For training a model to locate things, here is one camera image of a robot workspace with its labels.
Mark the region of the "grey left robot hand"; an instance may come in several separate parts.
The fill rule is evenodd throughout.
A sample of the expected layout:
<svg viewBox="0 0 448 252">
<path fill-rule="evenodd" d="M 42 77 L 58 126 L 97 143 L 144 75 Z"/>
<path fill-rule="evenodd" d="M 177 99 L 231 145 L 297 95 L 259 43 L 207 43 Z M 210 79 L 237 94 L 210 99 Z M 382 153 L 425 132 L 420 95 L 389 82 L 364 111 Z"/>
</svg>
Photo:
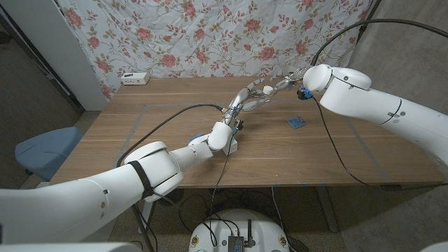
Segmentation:
<svg viewBox="0 0 448 252">
<path fill-rule="evenodd" d="M 220 122 L 233 128 L 241 111 L 249 112 L 258 106 L 268 103 L 270 101 L 269 95 L 262 90 L 255 89 L 255 86 L 263 83 L 264 80 L 264 78 L 260 78 L 250 83 L 247 87 L 242 88 L 228 107 L 223 109 L 223 118 Z"/>
</svg>

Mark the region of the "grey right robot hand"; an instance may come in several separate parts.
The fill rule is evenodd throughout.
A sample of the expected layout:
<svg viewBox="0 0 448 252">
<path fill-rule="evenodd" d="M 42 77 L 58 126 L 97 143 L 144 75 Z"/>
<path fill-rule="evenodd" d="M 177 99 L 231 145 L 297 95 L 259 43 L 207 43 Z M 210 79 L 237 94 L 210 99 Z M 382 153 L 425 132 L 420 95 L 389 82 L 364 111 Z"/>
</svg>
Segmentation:
<svg viewBox="0 0 448 252">
<path fill-rule="evenodd" d="M 280 78 L 281 80 L 274 86 L 271 95 L 274 96 L 276 93 L 282 90 L 291 90 L 293 87 L 298 86 L 298 93 L 305 94 L 309 92 L 305 85 L 303 84 L 303 78 L 305 73 L 310 69 L 310 66 L 285 66 L 282 70 L 276 72 L 270 80 Z"/>
</svg>

